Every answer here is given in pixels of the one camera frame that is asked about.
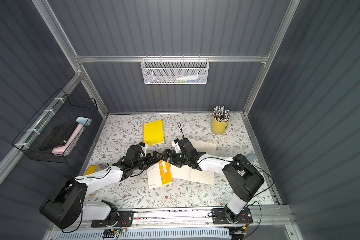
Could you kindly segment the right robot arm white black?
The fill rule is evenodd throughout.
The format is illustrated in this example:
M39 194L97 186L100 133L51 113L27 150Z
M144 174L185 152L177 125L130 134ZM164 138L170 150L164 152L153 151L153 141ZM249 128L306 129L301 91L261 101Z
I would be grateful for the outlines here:
M242 154L223 158L199 152L186 138L174 140L173 147L173 150L166 149L162 153L154 152L154 158L177 169L187 167L224 175L233 195L224 207L223 218L230 223L238 222L244 208L265 182L256 166Z

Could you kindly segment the cream lined notebook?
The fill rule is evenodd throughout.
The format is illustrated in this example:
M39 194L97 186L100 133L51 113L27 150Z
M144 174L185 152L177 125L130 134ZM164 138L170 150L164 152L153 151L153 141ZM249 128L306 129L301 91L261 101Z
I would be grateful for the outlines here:
M206 152L210 155L216 154L216 145L207 142L196 141L189 139L193 147L199 152ZM189 182L195 182L199 184L214 184L214 172L211 171L199 171L193 170L191 167L184 165L181 168L178 168L170 164L171 176L173 179L181 179Z

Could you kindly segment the white orange cover notebook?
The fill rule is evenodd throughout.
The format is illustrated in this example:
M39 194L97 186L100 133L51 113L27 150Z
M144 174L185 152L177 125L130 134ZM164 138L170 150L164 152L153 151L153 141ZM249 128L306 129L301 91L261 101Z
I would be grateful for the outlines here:
M147 176L150 189L166 186L173 182L170 165L165 161L159 161L149 167Z

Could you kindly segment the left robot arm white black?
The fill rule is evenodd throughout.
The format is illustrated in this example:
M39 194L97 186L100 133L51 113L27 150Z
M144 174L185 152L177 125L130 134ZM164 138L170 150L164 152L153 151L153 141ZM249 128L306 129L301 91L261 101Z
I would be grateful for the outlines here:
M109 201L86 203L86 198L114 183L133 177L134 171L145 171L159 162L158 152L147 152L144 143L132 145L125 156L106 169L72 179L61 179L40 207L40 213L65 231L73 223L100 221L102 226L113 227L121 222L118 208Z

